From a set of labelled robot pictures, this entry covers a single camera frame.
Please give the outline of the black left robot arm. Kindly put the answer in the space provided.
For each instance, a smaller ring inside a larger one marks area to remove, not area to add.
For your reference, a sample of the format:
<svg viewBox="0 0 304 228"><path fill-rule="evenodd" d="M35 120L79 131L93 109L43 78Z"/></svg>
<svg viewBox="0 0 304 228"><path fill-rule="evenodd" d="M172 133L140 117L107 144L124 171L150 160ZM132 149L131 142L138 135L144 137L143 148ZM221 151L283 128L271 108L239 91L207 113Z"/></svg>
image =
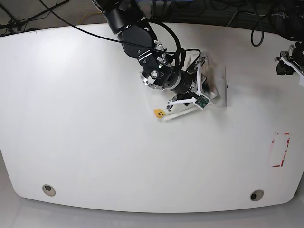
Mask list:
<svg viewBox="0 0 304 228"><path fill-rule="evenodd" d="M278 75L304 74L304 2L302 0L275 0L267 16L276 34L294 42L275 60Z"/></svg>

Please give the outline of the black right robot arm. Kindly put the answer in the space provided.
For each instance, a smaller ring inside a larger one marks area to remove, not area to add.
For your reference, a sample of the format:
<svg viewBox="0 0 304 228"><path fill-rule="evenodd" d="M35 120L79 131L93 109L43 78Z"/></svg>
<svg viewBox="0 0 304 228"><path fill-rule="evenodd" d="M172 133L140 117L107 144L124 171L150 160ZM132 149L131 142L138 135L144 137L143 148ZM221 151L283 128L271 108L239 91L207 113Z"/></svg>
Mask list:
<svg viewBox="0 0 304 228"><path fill-rule="evenodd" d="M176 34L159 22L172 36L176 51L168 54L147 19L134 0L94 0L93 4L102 12L111 31L118 35L126 55L137 59L142 67L141 78L152 89L169 90L177 99L198 98L194 90L196 79L184 71L186 50Z"/></svg>

